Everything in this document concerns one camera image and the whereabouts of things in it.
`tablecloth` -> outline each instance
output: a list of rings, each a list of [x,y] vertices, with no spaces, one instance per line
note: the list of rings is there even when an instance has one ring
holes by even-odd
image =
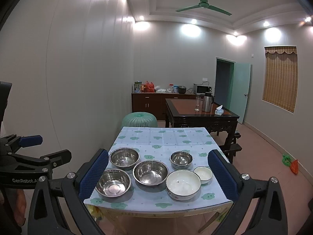
[[[165,163],[170,171],[170,156],[176,151],[187,151],[193,157],[190,170],[198,166],[208,166],[208,153],[217,149],[223,157],[216,142],[205,128],[148,128],[123,127],[112,145],[109,154],[120,147],[132,147],[140,154],[140,160],[159,160]],[[107,169],[115,168],[110,162]],[[198,193],[190,200],[172,199],[165,190],[165,183],[154,188],[147,188],[137,183],[132,170],[127,171],[131,177],[131,187],[121,197],[107,198],[93,191],[85,204],[111,209],[122,209],[140,212],[162,212],[197,209],[229,202],[219,183],[213,176],[211,182],[201,186]]]

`baseboard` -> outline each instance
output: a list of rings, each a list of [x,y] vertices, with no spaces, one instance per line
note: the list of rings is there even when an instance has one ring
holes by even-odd
[[[282,148],[279,144],[277,144],[274,140],[272,140],[270,137],[265,135],[263,132],[261,132],[259,129],[255,128],[253,125],[249,124],[248,122],[244,121],[243,124],[253,130],[255,133],[260,135],[263,139],[265,139],[268,143],[270,143],[273,147],[275,147],[281,154],[288,154],[291,156],[292,160],[295,160],[295,158],[284,148]],[[306,168],[303,167],[301,163],[299,163],[299,171],[306,177],[306,179],[310,182],[311,185],[313,185],[313,176],[306,170]]]

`green stool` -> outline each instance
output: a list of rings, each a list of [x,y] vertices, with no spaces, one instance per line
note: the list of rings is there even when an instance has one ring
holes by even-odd
[[[121,129],[128,127],[157,127],[157,119],[147,112],[134,112],[126,115],[122,120]]]

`ceiling fan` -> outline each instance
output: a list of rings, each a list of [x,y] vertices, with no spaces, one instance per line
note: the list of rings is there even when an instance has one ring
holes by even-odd
[[[195,8],[206,8],[206,9],[210,9],[210,10],[214,10],[214,11],[221,12],[221,13],[226,14],[226,15],[228,15],[228,16],[231,15],[231,13],[229,13],[229,12],[227,12],[227,11],[224,11],[224,10],[218,8],[218,7],[209,5],[209,4],[208,4],[208,0],[200,0],[200,2],[199,2],[198,5],[190,6],[190,7],[187,7],[187,8],[183,8],[183,9],[177,10],[177,12],[186,11],[186,10],[191,10],[191,9],[195,9]]]

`microwave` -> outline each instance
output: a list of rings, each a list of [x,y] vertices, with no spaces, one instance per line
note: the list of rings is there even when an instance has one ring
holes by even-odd
[[[199,95],[204,95],[205,92],[211,93],[212,87],[211,86],[205,86],[205,85],[193,85],[193,93],[194,94],[199,94]]]

